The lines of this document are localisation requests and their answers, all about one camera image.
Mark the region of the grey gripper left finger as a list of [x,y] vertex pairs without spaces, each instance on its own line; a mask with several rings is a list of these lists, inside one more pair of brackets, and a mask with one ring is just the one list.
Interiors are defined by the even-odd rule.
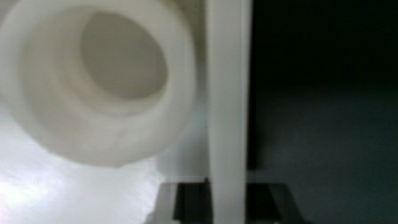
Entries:
[[159,185],[154,209],[143,224],[211,224],[207,180]]

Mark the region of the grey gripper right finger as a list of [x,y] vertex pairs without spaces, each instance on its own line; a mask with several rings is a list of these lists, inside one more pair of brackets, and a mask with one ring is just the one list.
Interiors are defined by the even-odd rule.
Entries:
[[294,202],[289,187],[282,183],[246,185],[246,224],[310,224]]

